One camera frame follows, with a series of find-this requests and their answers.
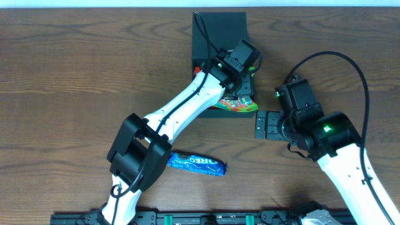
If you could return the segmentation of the dark green box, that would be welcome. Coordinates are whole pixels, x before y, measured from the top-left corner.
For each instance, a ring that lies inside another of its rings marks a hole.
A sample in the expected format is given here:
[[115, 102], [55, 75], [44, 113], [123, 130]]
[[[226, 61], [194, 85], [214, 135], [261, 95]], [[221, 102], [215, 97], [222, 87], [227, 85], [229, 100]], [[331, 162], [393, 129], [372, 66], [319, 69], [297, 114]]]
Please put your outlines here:
[[[240, 40], [250, 40], [245, 12], [202, 12], [211, 40], [211, 55], [218, 51], [232, 50]], [[202, 31], [195, 22], [192, 23], [192, 70], [206, 61], [208, 56], [207, 43]], [[253, 112], [233, 112], [209, 107], [199, 118], [252, 118]]]

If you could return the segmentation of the green gummy candy bag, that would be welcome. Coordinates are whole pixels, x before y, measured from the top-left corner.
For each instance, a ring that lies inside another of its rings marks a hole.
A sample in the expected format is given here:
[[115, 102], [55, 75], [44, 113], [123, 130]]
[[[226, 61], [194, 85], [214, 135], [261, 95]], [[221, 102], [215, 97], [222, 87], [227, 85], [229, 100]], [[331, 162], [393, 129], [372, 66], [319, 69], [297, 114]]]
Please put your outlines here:
[[250, 94], [238, 96], [236, 94], [244, 84], [241, 79], [236, 80], [233, 90], [228, 90], [223, 97], [212, 106], [212, 108], [233, 111], [238, 113], [250, 113], [256, 111], [259, 107]]

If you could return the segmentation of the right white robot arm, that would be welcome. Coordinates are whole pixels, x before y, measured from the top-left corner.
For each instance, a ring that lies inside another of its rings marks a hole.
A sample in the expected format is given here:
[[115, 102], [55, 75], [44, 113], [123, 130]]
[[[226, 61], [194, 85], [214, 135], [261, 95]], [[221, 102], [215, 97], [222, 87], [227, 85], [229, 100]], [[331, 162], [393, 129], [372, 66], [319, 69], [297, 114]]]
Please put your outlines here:
[[383, 188], [342, 112], [323, 113], [305, 79], [276, 88], [281, 104], [279, 133], [318, 163], [333, 182], [358, 224], [399, 224], [399, 211]]

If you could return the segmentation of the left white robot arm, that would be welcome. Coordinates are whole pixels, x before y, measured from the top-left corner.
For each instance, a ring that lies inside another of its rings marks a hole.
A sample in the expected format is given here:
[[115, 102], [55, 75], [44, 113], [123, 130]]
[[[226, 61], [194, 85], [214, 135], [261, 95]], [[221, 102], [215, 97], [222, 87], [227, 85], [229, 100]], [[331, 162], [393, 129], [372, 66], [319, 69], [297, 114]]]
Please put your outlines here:
[[128, 116], [107, 154], [112, 188], [100, 211], [102, 224], [129, 224], [140, 195], [164, 172], [172, 144], [198, 115], [224, 93], [235, 93], [261, 53], [245, 39], [231, 51], [209, 55], [195, 78], [175, 98], [144, 118]]

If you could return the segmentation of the blue Oreo cookie pack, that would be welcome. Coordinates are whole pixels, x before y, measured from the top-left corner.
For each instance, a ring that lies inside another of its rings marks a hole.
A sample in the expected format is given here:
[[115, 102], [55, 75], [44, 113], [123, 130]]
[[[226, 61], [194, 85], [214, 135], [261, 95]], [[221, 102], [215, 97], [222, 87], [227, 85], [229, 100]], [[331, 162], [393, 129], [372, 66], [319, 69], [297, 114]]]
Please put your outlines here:
[[227, 164], [207, 156], [172, 152], [167, 165], [185, 171], [212, 176], [224, 176]]

